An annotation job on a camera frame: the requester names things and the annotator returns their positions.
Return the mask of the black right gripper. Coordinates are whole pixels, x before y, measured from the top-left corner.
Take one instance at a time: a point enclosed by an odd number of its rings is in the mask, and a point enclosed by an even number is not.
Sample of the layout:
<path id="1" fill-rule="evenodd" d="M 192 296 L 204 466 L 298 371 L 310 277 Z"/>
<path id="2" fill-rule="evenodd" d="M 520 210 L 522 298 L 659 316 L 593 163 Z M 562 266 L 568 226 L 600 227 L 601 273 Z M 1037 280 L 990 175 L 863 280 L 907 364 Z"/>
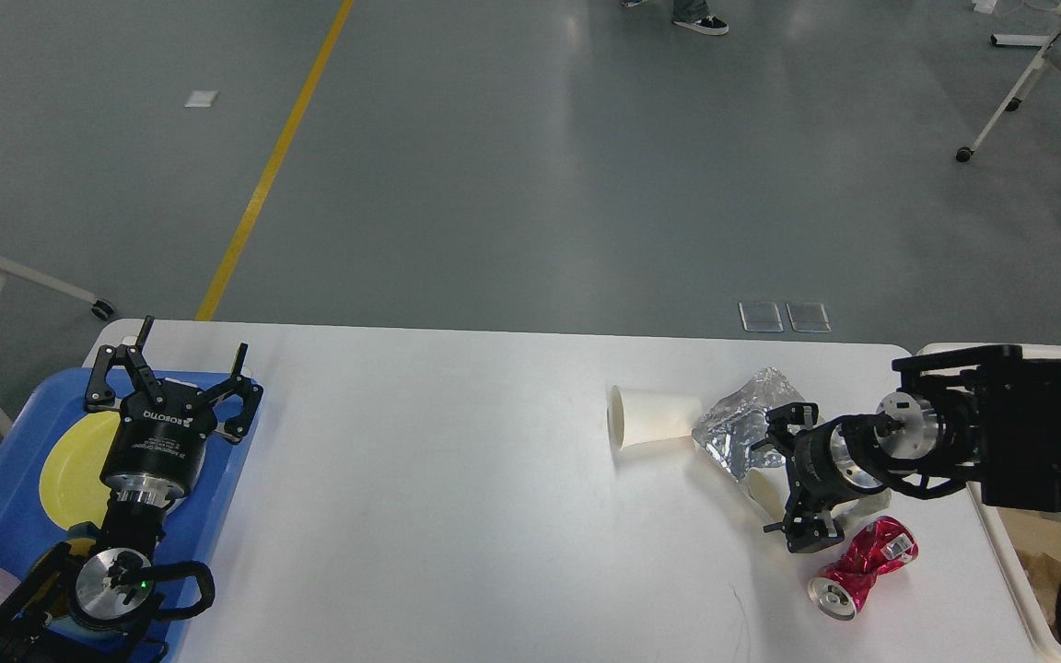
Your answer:
<path id="1" fill-rule="evenodd" d="M 820 406 L 792 402 L 767 411 L 767 428 L 750 452 L 772 449 L 790 466 L 790 496 L 779 523 L 763 533 L 782 533 L 789 553 L 820 553 L 843 542 L 843 528 L 833 509 L 884 494 L 887 486 L 852 457 L 843 433 L 851 420 L 820 422 Z"/>

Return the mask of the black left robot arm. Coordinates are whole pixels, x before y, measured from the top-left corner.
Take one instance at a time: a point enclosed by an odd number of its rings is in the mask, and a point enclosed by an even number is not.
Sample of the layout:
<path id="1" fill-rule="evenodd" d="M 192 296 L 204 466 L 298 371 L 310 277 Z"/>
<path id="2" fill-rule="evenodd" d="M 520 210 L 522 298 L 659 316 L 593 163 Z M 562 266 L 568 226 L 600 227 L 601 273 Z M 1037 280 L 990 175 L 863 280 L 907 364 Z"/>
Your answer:
<path id="1" fill-rule="evenodd" d="M 216 600 L 209 566 L 264 388 L 158 372 L 131 343 L 47 380 L 0 450 L 0 662 L 163 662 Z"/>

